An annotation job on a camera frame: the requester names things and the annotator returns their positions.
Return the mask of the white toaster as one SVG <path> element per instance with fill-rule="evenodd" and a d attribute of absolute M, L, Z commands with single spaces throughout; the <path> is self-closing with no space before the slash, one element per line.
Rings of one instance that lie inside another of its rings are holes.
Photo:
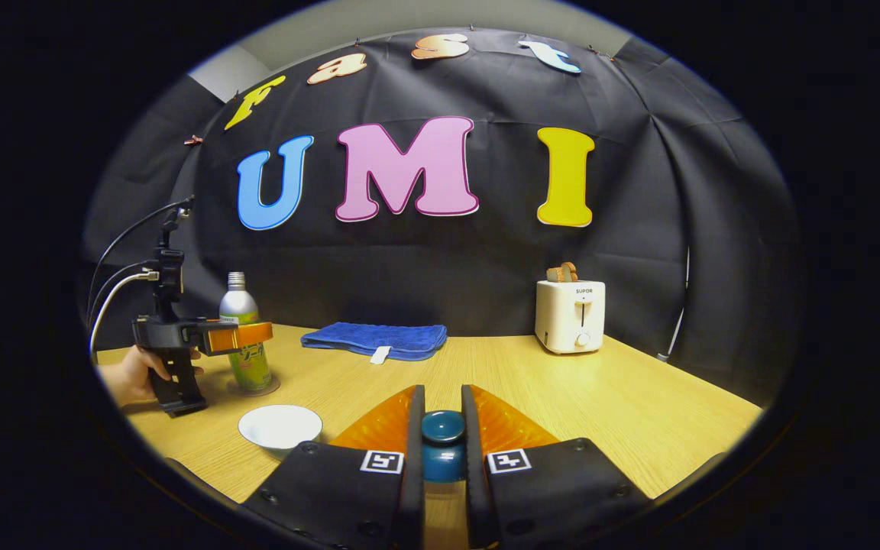
<path fill-rule="evenodd" d="M 535 336 L 555 354 L 591 353 L 602 347 L 607 286 L 601 281 L 535 285 Z"/>

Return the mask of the teal teacup lid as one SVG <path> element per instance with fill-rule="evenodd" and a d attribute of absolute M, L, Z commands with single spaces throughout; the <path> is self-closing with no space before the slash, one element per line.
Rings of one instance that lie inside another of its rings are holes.
<path fill-rule="evenodd" d="M 423 477 L 427 483 L 450 484 L 467 476 L 467 423 L 461 412 L 426 412 L 420 422 Z"/>

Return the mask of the silver water bottle green label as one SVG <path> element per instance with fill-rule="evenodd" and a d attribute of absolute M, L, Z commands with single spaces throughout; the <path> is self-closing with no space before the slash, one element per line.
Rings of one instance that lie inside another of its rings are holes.
<path fill-rule="evenodd" d="M 224 293 L 219 306 L 219 318 L 223 322 L 239 325 L 260 321 L 257 303 L 247 290 L 244 272 L 229 272 L 227 292 Z M 271 369 L 263 344 L 230 353 L 228 360 L 234 378 L 245 389 L 258 389 L 269 382 Z"/>

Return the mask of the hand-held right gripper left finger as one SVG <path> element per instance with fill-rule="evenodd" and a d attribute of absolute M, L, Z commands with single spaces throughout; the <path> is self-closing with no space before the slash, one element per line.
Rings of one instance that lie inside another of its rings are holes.
<path fill-rule="evenodd" d="M 330 442 L 301 442 L 242 508 L 325 550 L 425 550 L 425 387 L 413 384 Z"/>

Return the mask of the teal teacup white inside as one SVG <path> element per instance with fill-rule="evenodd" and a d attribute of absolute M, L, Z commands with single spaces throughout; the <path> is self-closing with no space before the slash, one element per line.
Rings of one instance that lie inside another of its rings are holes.
<path fill-rule="evenodd" d="M 276 459 L 283 459 L 300 443 L 317 442 L 324 422 L 320 416 L 300 405 L 266 405 L 245 413 L 237 429 L 245 441 Z"/>

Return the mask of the blue folded towel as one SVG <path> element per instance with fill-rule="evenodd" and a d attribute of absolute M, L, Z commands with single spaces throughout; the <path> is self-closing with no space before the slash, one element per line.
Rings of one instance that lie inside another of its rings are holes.
<path fill-rule="evenodd" d="M 364 356 L 381 364 L 386 359 L 422 361 L 433 358 L 447 341 L 443 325 L 384 326 L 352 322 L 335 322 L 317 331 L 304 334 L 304 348 L 340 349 Z"/>

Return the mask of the black backdrop cloth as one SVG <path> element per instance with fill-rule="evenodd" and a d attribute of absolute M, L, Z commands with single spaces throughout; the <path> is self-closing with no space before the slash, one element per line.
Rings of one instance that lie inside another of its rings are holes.
<path fill-rule="evenodd" d="M 205 139 L 186 147 L 191 135 Z M 533 335 L 563 261 L 607 286 L 605 335 L 751 403 L 778 393 L 802 320 L 791 194 L 753 126 L 638 38 L 608 55 L 438 28 L 300 60 L 223 102 L 186 76 L 119 147 L 85 215 L 86 293 L 186 254 L 183 315 L 230 271 L 273 322 Z"/>

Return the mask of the round coaster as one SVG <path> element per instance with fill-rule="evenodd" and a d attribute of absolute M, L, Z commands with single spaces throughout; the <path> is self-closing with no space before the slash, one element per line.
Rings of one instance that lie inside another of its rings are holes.
<path fill-rule="evenodd" d="M 231 378 L 226 382 L 226 390 L 228 393 L 233 394 L 233 396 L 240 397 L 256 397 L 256 396 L 266 396 L 273 391 L 276 391 L 280 387 L 280 379 L 273 372 L 270 373 L 270 380 L 265 386 L 258 387 L 258 389 L 245 389 L 240 385 L 238 380 L 235 378 Z"/>

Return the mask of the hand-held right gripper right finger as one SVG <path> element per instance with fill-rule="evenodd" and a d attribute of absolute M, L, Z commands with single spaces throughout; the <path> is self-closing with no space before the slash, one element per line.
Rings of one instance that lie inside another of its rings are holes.
<path fill-rule="evenodd" d="M 589 438 L 556 438 L 491 393 L 461 388 L 469 550 L 578 550 L 651 500 Z"/>

